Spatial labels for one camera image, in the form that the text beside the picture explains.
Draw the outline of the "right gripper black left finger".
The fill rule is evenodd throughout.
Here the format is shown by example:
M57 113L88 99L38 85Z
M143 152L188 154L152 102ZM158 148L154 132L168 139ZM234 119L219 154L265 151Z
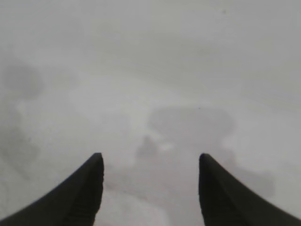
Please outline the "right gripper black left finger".
M103 194L104 163L93 154L49 193L4 218L2 226L92 226Z

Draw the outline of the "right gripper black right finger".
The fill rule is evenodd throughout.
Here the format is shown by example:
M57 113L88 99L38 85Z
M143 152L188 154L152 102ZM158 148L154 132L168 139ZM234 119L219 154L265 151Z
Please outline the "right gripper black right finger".
M199 202L206 226L299 226L300 219L250 190L211 155L199 158Z

